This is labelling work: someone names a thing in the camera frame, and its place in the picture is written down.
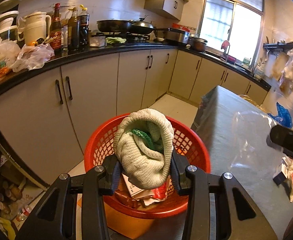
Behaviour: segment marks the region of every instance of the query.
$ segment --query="rolled glove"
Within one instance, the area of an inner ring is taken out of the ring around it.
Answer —
[[[142,109],[123,119],[113,150],[129,182],[141,189],[160,187],[170,173],[174,130],[165,116]]]

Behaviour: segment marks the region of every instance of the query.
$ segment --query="kitchen cabinet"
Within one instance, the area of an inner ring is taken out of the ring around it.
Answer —
[[[162,72],[168,59],[168,52],[170,51],[167,49],[151,50],[141,109],[150,107],[158,98]]]
[[[226,72],[227,68],[224,66],[205,58],[202,59],[189,99],[195,103],[201,103],[202,96],[210,92],[216,86],[221,85]]]
[[[25,164],[48,184],[83,160],[64,100],[60,68],[0,95],[0,131]]]
[[[249,80],[244,76],[228,69],[222,82],[222,87],[237,95],[243,95],[247,91]]]
[[[165,53],[167,54],[168,58],[164,64],[162,75],[160,78],[158,98],[166,92],[168,92],[168,88],[170,87],[171,78],[177,56],[177,49],[165,50]]]
[[[120,53],[117,115],[140,110],[150,63],[150,50]]]
[[[260,106],[267,95],[267,91],[265,91],[263,88],[250,81],[245,95],[252,98],[252,100]]]
[[[181,20],[183,0],[145,0],[144,8],[168,19]]]
[[[202,57],[179,51],[169,91],[189,99],[201,61]]]
[[[118,63],[116,53],[61,67],[65,101],[83,152],[96,128],[117,115]]]

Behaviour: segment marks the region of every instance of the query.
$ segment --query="floor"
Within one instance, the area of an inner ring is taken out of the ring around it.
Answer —
[[[172,117],[178,120],[179,122],[185,124],[188,127],[191,127],[198,110],[197,107],[190,105],[168,94],[165,94],[164,96],[162,96],[158,101],[156,101],[152,106],[150,106],[150,108],[155,109],[166,116]],[[70,174],[70,176],[84,174],[85,173],[84,161],[80,162],[68,173]],[[82,197],[82,194],[78,194],[78,200],[81,197]],[[38,198],[36,201],[32,203],[32,207],[36,205],[39,199],[40,198]],[[77,240],[82,239],[81,213],[82,213],[82,208],[77,205],[77,215],[76,215],[76,239]],[[112,234],[116,234],[116,233],[114,233],[111,230],[109,230],[109,233],[111,235],[111,239],[113,239]]]

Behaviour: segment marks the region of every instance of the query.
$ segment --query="metal screw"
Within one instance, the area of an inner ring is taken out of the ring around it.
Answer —
[[[196,171],[198,168],[197,168],[196,166],[194,166],[194,165],[190,165],[190,166],[188,166],[187,169],[188,169],[189,171],[194,172],[194,171]]]
[[[232,179],[232,178],[233,178],[233,175],[232,175],[231,173],[229,173],[229,172],[224,173],[223,176],[224,176],[226,179]]]
[[[104,167],[103,167],[102,165],[95,166],[95,167],[94,167],[94,170],[95,170],[96,172],[101,172],[101,171],[104,170]]]
[[[61,180],[65,180],[65,179],[67,179],[68,178],[68,174],[67,173],[62,173],[62,174],[60,174],[60,176],[59,176],[59,179],[61,179]]]

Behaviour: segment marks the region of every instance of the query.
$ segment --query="red plastic basket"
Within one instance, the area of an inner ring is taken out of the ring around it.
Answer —
[[[90,137],[85,148],[85,171],[103,163],[107,155],[113,154],[113,139],[118,125],[128,114],[116,116],[100,125]],[[167,117],[174,129],[173,144],[193,164],[210,173],[210,158],[202,140],[184,124]],[[121,204],[114,196],[104,196],[104,202],[118,212],[135,218],[156,219],[179,214],[187,209],[187,196],[179,196],[170,181],[168,198],[148,210],[137,210]]]

